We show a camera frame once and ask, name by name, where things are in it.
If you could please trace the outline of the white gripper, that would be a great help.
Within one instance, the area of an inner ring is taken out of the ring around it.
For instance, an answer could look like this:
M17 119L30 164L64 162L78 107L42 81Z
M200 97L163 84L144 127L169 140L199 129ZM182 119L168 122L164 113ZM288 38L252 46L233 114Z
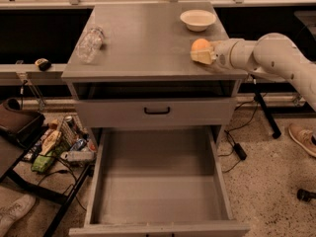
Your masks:
M212 49L195 50L191 52L192 61L210 65L219 69L232 70L231 52L234 45L238 42L237 39L226 39L212 41Z

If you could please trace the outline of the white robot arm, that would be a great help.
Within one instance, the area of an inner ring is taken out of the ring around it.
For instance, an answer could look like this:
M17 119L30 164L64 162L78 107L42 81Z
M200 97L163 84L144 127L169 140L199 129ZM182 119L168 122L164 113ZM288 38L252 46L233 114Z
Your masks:
M283 79L316 111L316 64L282 34L267 34L258 40L197 39L191 47L191 60L224 69L243 69L268 80Z

